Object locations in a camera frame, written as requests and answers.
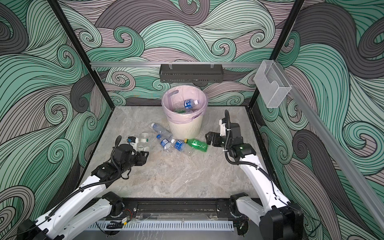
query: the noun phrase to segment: trash can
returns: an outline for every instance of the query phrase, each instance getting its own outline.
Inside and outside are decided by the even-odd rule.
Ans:
[[[198,110],[188,114],[175,113],[174,104],[187,99],[198,100],[199,104],[195,107]],[[208,98],[200,88],[189,85],[176,86],[164,93],[161,106],[167,116],[174,138],[191,139],[200,132],[203,115],[208,106]]]

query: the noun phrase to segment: plastic bottle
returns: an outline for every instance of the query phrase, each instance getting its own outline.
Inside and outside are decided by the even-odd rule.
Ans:
[[[184,142],[194,149],[200,150],[202,152],[206,152],[208,145],[205,142],[201,142],[196,139],[185,139]]]
[[[198,100],[187,99],[184,102],[177,102],[173,105],[175,109],[192,109],[195,105],[198,105]]]
[[[156,138],[160,141],[160,145],[164,148],[165,151],[172,151],[172,143],[170,143],[165,137],[159,134],[156,136]]]
[[[139,141],[137,143],[137,150],[149,152],[149,144],[148,144],[148,133],[142,133],[139,135]]]
[[[158,134],[160,134],[161,136],[165,137],[166,139],[172,139],[173,138],[173,134],[170,133],[164,127],[162,127],[160,124],[152,123],[151,127],[152,127],[153,130],[155,130]]]
[[[183,152],[189,157],[193,155],[193,149],[182,140],[172,139],[170,142],[176,150]]]

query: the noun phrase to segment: bottle label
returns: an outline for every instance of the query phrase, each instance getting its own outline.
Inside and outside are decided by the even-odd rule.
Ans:
[[[192,103],[191,99],[186,100],[186,101],[184,102],[184,107],[185,107],[186,109],[191,109],[191,108],[192,108],[191,103]]]
[[[180,151],[184,144],[185,143],[183,141],[177,140],[175,142],[175,148]]]
[[[192,145],[193,145],[193,146],[199,146],[199,141],[196,140],[196,139],[193,140]]]
[[[167,139],[163,139],[163,141],[160,142],[162,147],[164,147],[167,143],[169,143]]]

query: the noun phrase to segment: gray marble surface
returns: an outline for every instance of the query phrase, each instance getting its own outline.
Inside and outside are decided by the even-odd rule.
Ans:
[[[261,159],[244,107],[208,107],[196,139],[205,141],[207,132],[220,131],[218,121],[224,117],[225,109],[229,110],[231,122],[240,125],[244,142],[250,143]],[[121,197],[224,198],[240,192],[257,197],[251,182],[240,167],[225,160],[222,148],[208,146],[207,152],[195,150],[192,157],[178,151],[165,152],[156,139],[156,133],[151,129],[152,122],[168,127],[161,107],[116,107],[90,160],[83,181],[93,169],[108,159],[118,135],[122,136],[121,143],[126,143],[128,136],[138,137],[140,133],[147,132],[151,149],[144,166],[133,167],[128,180],[115,181],[99,197],[109,191]]]

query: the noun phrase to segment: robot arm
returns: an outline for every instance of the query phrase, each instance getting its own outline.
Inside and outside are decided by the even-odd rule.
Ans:
[[[128,138],[132,143],[135,139],[135,137]],[[107,161],[99,165],[78,189],[53,209],[39,216],[35,221],[27,219],[20,224],[17,239],[72,239],[90,223],[109,215],[111,210],[119,215],[122,211],[122,201],[113,192],[105,194],[97,205],[76,214],[91,199],[119,179],[122,173],[133,166],[142,166],[146,163],[148,152],[136,152],[135,144],[119,145],[120,140],[121,136],[116,139],[111,162]]]
[[[231,196],[236,210],[259,226],[265,240],[302,239],[304,215],[301,207],[291,204],[278,189],[261,165],[253,147],[243,142],[239,124],[230,122],[227,110],[219,125],[220,133],[209,132],[205,135],[207,144],[224,148],[227,161],[240,165],[262,202],[261,206],[245,193],[236,194]]]

